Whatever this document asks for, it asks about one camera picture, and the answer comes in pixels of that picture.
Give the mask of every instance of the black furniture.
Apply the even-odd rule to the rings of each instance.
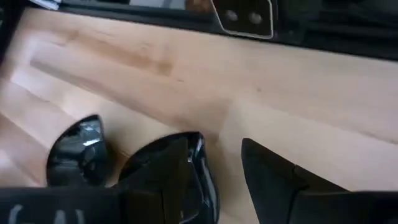
[[[113,0],[63,0],[58,10],[398,60],[396,0],[202,1],[212,1],[213,10],[130,6]]]

